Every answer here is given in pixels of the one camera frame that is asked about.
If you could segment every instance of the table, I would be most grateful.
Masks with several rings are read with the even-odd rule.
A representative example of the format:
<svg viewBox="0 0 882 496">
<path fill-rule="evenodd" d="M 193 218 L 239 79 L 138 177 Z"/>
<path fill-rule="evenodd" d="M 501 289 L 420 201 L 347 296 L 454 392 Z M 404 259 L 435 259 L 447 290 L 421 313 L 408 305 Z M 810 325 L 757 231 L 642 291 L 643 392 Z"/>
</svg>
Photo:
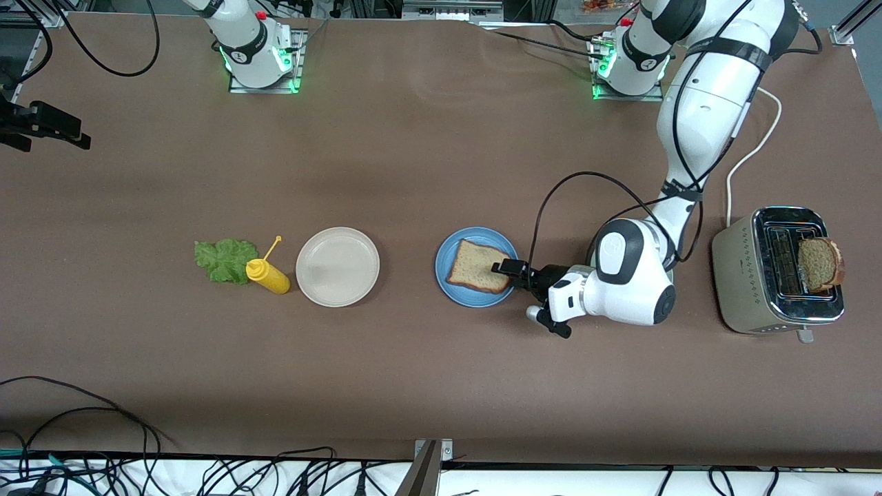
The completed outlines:
<svg viewBox="0 0 882 496">
<path fill-rule="evenodd" d="M 146 17 L 71 19 L 117 69 L 150 55 Z M 578 47 L 551 28 L 518 32 Z M 661 186 L 658 104 L 593 101 L 577 56 L 460 22 L 332 21 L 310 43 L 301 93 L 240 95 L 226 92 L 201 19 L 163 16 L 161 33 L 156 66 L 119 79 L 59 32 L 22 93 L 82 118 L 93 149 L 0 150 L 3 377 L 110 397 L 182 453 L 331 444 L 408 458 L 413 439 L 438 437 L 478 461 L 880 465 L 882 145 L 850 49 L 773 65 L 763 87 L 783 117 L 734 183 L 736 217 L 811 207 L 845 252 L 846 315 L 806 346 L 721 323 L 708 254 L 723 172 L 658 327 L 584 318 L 563 340 L 524 318 L 525 293 L 475 310 L 440 291 L 447 235 L 489 226 L 526 256 L 542 197 L 573 171 L 609 173 L 643 198 Z M 773 117 L 758 96 L 722 167 Z M 578 262 L 629 203 L 570 182 L 546 209 L 535 262 Z M 264 251 L 282 235 L 273 263 L 290 272 L 303 243 L 337 225 L 371 236 L 382 260 L 377 287 L 345 309 L 210 283 L 192 261 L 196 240 Z M 85 401 L 15 385 L 0 391 L 0 417 L 24 429 Z M 78 417 L 35 447 L 139 440 L 119 420 Z"/>
</svg>

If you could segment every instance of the toaster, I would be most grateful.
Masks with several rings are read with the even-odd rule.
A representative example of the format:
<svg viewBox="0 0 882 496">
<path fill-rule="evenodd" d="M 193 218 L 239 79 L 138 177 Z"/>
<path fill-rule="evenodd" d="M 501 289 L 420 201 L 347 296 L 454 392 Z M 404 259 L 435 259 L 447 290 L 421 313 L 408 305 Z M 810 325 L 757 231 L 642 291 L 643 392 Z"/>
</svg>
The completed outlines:
<svg viewBox="0 0 882 496">
<path fill-rule="evenodd" d="M 714 285 L 723 321 L 738 333 L 796 331 L 813 342 L 811 328 L 845 312 L 839 286 L 809 293 L 797 263 L 799 240 L 825 237 L 818 214 L 802 207 L 765 207 L 714 237 Z"/>
</svg>

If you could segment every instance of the mustard bottle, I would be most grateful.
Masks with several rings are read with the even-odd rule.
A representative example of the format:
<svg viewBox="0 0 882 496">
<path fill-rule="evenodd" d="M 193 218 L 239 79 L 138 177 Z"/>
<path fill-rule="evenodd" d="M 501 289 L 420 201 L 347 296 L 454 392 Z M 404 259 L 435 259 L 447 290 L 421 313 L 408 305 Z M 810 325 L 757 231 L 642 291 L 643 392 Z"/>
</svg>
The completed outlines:
<svg viewBox="0 0 882 496">
<path fill-rule="evenodd" d="M 275 248 L 275 245 L 277 245 L 279 241 L 281 241 L 281 236 L 276 237 L 275 243 L 273 243 L 273 246 L 271 246 L 269 251 L 266 252 L 264 258 L 250 260 L 245 264 L 245 273 L 248 275 L 249 279 L 260 284 L 264 288 L 269 289 L 277 295 L 284 295 L 289 289 L 291 289 L 291 280 L 289 280 L 278 268 L 274 267 L 273 264 L 266 261 L 267 257 L 270 256 L 270 253 L 273 252 L 273 248 Z"/>
</svg>

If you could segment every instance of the toast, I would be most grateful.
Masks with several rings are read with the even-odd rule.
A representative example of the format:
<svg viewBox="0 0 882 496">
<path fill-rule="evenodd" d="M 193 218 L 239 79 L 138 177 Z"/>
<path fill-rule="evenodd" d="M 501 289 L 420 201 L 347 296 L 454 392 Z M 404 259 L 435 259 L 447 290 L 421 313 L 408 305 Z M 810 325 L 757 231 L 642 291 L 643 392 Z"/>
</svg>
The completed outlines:
<svg viewBox="0 0 882 496">
<path fill-rule="evenodd" d="M 826 291 L 845 279 L 842 253 L 826 237 L 799 240 L 798 264 L 810 293 Z"/>
<path fill-rule="evenodd" d="M 502 263 L 507 258 L 506 253 L 491 246 L 460 240 L 447 282 L 498 295 L 508 288 L 509 279 L 506 275 L 490 272 L 490 268 L 494 263 Z"/>
</svg>

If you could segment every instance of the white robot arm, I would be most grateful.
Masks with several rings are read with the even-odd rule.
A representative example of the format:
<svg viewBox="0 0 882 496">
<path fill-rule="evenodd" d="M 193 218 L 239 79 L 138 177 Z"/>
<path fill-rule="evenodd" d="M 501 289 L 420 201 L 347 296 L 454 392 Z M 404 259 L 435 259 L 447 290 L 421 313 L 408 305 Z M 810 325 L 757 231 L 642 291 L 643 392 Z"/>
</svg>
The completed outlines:
<svg viewBox="0 0 882 496">
<path fill-rule="evenodd" d="M 692 209 L 707 174 L 737 135 L 768 65 L 796 36 L 800 17 L 789 0 L 643 0 L 633 25 L 612 33 L 615 57 L 601 75 L 626 95 L 647 93 L 673 43 L 685 60 L 664 97 L 657 131 L 668 176 L 643 220 L 615 219 L 597 235 L 595 267 L 547 266 L 521 260 L 493 270 L 530 290 L 542 306 L 527 316 L 569 337 L 567 320 L 605 315 L 651 326 L 665 320 L 676 293 L 667 272 L 679 261 Z"/>
<path fill-rule="evenodd" d="M 248 0 L 183 0 L 205 19 L 227 69 L 244 86 L 267 87 L 292 70 L 284 50 L 290 26 L 258 16 Z"/>
</svg>

